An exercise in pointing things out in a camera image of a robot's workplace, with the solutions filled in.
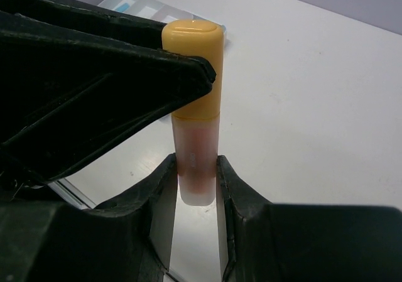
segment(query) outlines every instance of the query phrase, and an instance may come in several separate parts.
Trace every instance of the lip balm tube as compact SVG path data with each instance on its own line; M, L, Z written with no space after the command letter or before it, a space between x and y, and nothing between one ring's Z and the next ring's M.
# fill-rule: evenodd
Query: lip balm tube
M205 58L216 72L209 94L171 115L182 200L209 205L215 198L224 34L210 21L178 20L163 28L162 45L172 53Z

